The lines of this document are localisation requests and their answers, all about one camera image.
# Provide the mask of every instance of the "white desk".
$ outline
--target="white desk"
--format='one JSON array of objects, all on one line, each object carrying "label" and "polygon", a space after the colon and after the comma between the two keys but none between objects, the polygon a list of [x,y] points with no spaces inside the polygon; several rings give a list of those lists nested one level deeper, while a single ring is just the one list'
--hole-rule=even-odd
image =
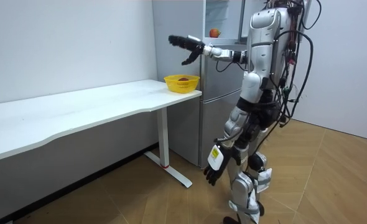
[{"label": "white desk", "polygon": [[166,107],[201,94],[173,93],[165,83],[143,80],[0,103],[0,159],[100,124],[157,110],[160,159],[151,152],[145,155],[190,187],[191,181],[169,166]]}]

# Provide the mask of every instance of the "freezer drawer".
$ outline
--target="freezer drawer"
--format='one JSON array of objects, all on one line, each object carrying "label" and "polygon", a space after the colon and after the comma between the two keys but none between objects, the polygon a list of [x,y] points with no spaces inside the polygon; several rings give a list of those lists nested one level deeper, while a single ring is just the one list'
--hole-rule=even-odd
[{"label": "freezer drawer", "polygon": [[207,157],[214,145],[215,138],[223,137],[226,121],[240,98],[240,90],[208,103],[202,103],[200,166],[207,166]]},{"label": "freezer drawer", "polygon": [[[223,49],[246,50],[245,45],[216,45]],[[243,80],[243,71],[237,64],[231,64],[224,72],[217,72],[215,69],[216,61],[210,58],[202,57],[204,60],[204,72],[201,75],[201,91],[203,92],[203,101],[209,101],[241,88]],[[218,69],[224,69],[229,63],[219,62]]]}]

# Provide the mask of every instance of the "desk top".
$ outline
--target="desk top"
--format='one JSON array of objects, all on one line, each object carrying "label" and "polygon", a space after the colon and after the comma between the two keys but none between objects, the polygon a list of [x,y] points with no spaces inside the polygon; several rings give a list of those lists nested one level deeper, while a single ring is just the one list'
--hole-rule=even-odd
[{"label": "desk top", "polygon": [[68,134],[202,95],[173,93],[154,80],[0,103],[0,159]]}]

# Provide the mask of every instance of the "red apple on shelf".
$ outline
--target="red apple on shelf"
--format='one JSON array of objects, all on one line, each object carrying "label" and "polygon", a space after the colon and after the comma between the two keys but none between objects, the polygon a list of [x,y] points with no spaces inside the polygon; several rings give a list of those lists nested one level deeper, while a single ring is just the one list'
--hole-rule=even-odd
[{"label": "red apple on shelf", "polygon": [[221,32],[217,28],[212,28],[210,30],[210,37],[218,38],[220,36]]}]

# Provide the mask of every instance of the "yellow basket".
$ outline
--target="yellow basket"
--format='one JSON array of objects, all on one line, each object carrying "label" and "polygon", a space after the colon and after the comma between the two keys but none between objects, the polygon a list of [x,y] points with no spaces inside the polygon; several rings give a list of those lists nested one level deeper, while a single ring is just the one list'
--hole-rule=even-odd
[{"label": "yellow basket", "polygon": [[[180,78],[187,78],[189,81],[179,81]],[[200,77],[193,75],[170,75],[164,77],[164,80],[170,91],[177,93],[188,93],[196,89]]]}]

